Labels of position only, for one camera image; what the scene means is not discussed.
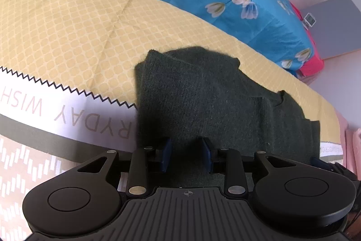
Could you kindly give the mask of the dark green knit sweater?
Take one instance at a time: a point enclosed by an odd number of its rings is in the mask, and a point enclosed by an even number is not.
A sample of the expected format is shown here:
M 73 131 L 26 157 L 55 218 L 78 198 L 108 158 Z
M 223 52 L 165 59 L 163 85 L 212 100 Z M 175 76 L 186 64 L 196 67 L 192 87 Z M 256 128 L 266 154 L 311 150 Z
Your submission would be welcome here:
M 251 156 L 258 150 L 309 163 L 319 156 L 320 123 L 308 120 L 285 91 L 273 92 L 244 74 L 238 59 L 202 47 L 151 50 L 135 67 L 138 139 L 170 161 L 166 187 L 221 186 L 203 164 L 200 138 Z

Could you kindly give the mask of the yellow patterned bed sheet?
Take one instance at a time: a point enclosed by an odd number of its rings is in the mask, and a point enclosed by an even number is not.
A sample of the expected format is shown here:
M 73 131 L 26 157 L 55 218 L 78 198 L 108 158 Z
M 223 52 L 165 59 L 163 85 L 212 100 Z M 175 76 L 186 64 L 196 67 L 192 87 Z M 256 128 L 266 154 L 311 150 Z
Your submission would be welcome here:
M 1 202 L 96 154 L 135 148 L 134 67 L 150 49 L 198 45 L 238 58 L 321 125 L 321 155 L 341 154 L 336 112 L 248 45 L 159 0 L 1 0 Z

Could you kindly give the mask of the small white clock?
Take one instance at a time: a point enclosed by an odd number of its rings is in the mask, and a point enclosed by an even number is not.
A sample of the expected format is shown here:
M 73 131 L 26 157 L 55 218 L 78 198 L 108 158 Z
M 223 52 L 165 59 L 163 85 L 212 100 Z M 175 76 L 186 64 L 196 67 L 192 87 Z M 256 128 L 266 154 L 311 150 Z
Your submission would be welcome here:
M 316 23 L 316 18 L 311 13 L 307 13 L 303 18 L 303 24 L 305 24 L 307 28 L 313 27 L 315 23 Z

